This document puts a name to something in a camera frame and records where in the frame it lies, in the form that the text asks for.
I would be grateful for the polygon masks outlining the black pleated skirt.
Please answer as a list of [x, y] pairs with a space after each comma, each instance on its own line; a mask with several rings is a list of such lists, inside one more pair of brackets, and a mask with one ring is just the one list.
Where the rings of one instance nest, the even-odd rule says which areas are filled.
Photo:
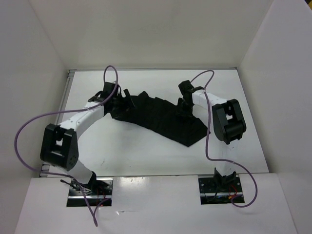
[[145, 91], [131, 98], [135, 107], [113, 119], [136, 124], [187, 147], [206, 137], [205, 124], [195, 116], [178, 116], [177, 106], [171, 102], [152, 98]]

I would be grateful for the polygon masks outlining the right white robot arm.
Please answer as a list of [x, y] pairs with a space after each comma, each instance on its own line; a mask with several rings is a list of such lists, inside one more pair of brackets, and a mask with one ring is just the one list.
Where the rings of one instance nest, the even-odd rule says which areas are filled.
[[226, 191], [234, 182], [236, 171], [235, 147], [246, 132], [247, 126], [238, 100], [227, 100], [205, 91], [202, 87], [181, 91], [178, 112], [183, 115], [193, 113], [198, 105], [208, 111], [209, 133], [206, 138], [206, 158], [215, 163], [214, 187]]

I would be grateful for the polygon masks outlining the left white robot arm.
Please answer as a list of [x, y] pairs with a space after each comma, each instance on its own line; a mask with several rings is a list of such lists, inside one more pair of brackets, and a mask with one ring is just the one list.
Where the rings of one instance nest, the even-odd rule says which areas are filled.
[[107, 113], [133, 108], [129, 91], [125, 89], [124, 93], [125, 96], [118, 90], [112, 95], [99, 91], [88, 100], [81, 112], [58, 125], [49, 124], [44, 130], [40, 159], [74, 177], [77, 180], [74, 184], [80, 185], [79, 188], [86, 195], [106, 191], [110, 185], [97, 180], [96, 173], [79, 161], [78, 139]]

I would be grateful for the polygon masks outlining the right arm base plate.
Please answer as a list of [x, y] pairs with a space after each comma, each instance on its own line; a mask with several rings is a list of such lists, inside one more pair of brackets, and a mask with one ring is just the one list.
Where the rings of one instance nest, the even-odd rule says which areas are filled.
[[234, 203], [245, 202], [240, 178], [238, 176], [232, 184], [222, 188], [217, 187], [212, 176], [199, 177], [198, 185], [201, 205], [230, 204], [232, 198]]

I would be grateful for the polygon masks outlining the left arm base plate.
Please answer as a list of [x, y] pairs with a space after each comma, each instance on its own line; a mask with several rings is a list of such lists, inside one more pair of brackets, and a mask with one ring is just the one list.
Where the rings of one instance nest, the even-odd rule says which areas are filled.
[[[108, 186], [105, 186], [103, 189], [98, 189], [96, 192], [85, 190], [85, 195], [89, 202], [89, 205], [91, 207], [96, 207], [98, 204], [100, 204], [100, 206], [111, 206], [114, 179], [112, 177], [100, 177], [97, 180], [108, 184]], [[84, 197], [82, 195], [82, 192], [80, 188], [75, 184], [75, 182], [70, 183], [66, 206], [67, 207], [87, 206]]]

